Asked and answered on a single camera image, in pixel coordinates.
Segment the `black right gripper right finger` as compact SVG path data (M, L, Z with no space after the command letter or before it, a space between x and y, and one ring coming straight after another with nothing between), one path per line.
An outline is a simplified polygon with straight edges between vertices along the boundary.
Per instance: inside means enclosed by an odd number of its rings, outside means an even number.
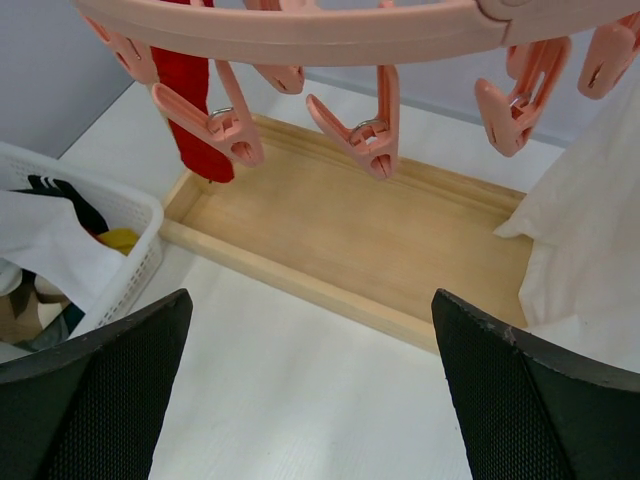
M639 376L439 289L436 340L475 479L636 479Z

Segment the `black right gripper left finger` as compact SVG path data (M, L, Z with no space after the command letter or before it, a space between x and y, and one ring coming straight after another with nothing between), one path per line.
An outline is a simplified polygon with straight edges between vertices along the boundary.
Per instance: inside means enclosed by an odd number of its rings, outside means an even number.
M192 311L179 289L3 363L2 478L148 478Z

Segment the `pink round clip hanger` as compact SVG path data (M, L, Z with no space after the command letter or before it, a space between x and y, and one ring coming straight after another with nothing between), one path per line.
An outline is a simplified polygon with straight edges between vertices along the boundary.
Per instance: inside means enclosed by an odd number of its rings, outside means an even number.
M480 80L475 95L489 141L508 157L537 124L572 34L595 30L587 75L603 93L633 56L639 29L635 1L443 1L364 10L324 10L312 1L275 1L255 10L81 1L78 9L154 47L246 64L411 64L505 47L518 71L513 91L502 94Z

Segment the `white striped sock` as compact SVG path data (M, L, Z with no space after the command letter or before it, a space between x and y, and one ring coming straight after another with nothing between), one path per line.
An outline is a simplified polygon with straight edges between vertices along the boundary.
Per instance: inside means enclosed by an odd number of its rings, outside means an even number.
M126 257L92 237L70 200L3 191L1 257L56 286L87 313Z

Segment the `black sock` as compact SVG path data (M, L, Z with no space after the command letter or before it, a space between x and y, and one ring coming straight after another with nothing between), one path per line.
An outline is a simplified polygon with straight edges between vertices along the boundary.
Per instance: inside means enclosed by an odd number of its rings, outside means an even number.
M25 193L69 200L73 204L79 223L91 235L98 236L109 230L109 226L102 214L85 200L71 183L39 175L28 175L27 180L30 189L25 190Z

